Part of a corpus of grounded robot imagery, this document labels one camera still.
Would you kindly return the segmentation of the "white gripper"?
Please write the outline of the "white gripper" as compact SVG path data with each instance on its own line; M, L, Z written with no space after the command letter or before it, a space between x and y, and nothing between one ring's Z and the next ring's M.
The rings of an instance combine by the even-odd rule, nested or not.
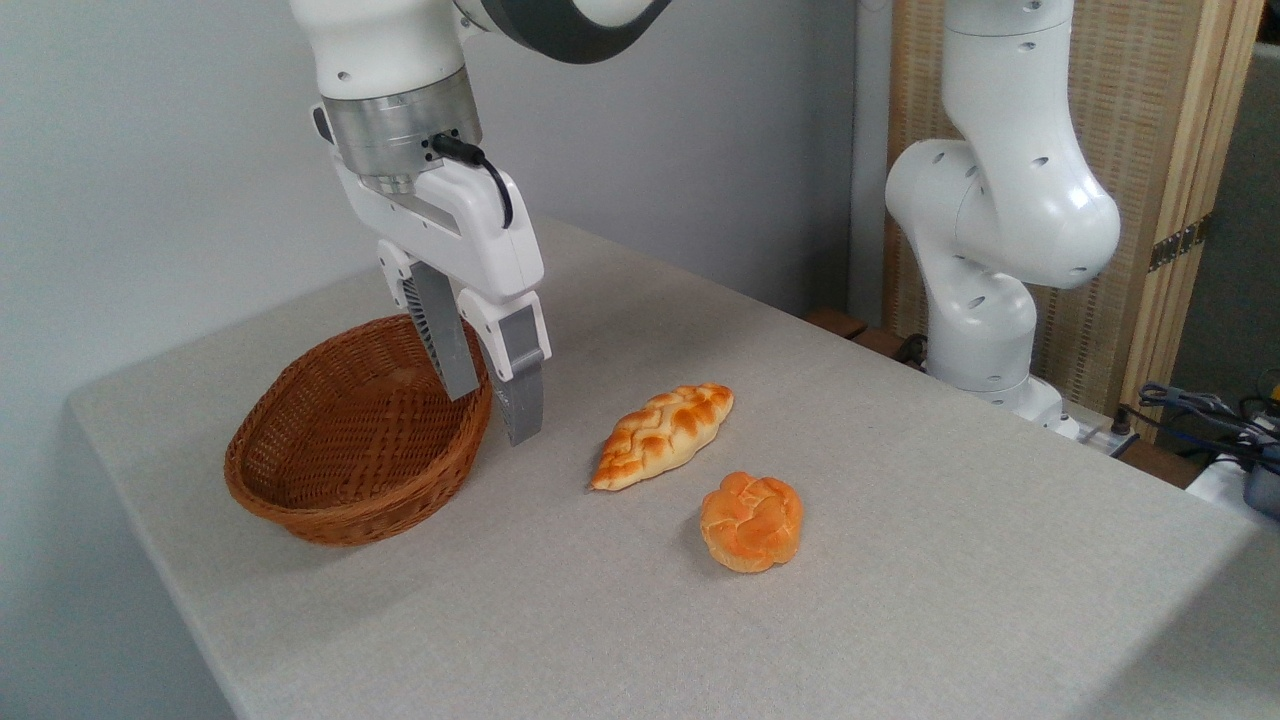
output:
M333 167L358 219L383 238L378 259L388 288L408 313L449 398L472 393L479 380L447 275L472 288L460 292L458 305L483 345L509 443L538 434L541 365L552 351L541 302L531 290L544 265L515 182L503 178L513 210L507 222L497 183L483 168L444 160L416 178L412 193L383 195L339 156Z

